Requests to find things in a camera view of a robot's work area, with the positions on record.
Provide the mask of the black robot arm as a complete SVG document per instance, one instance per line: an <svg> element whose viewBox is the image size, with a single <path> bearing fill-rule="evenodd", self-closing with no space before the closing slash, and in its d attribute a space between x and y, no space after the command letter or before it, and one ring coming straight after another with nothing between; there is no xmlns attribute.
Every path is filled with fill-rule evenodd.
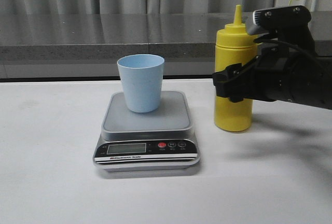
<svg viewBox="0 0 332 224"><path fill-rule="evenodd" d="M216 95L231 102L252 99L285 101L331 109L330 60L304 50L278 45L263 48L245 65L227 66L213 74Z"/></svg>

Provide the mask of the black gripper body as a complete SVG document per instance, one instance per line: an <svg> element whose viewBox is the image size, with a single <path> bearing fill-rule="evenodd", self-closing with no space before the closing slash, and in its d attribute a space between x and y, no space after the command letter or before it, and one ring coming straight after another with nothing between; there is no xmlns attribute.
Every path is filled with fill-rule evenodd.
<svg viewBox="0 0 332 224"><path fill-rule="evenodd" d="M264 48L254 65L240 73L246 82L240 99L292 102L291 55L292 52L286 46Z"/></svg>

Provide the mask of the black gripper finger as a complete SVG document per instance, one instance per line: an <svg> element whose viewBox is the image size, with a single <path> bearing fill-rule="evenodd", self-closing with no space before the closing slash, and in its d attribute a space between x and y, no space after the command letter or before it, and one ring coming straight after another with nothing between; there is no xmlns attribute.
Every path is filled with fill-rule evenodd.
<svg viewBox="0 0 332 224"><path fill-rule="evenodd" d="M226 98L233 103L244 100L243 83L237 78L241 68L241 63L232 64L223 71L212 74L217 97Z"/></svg>

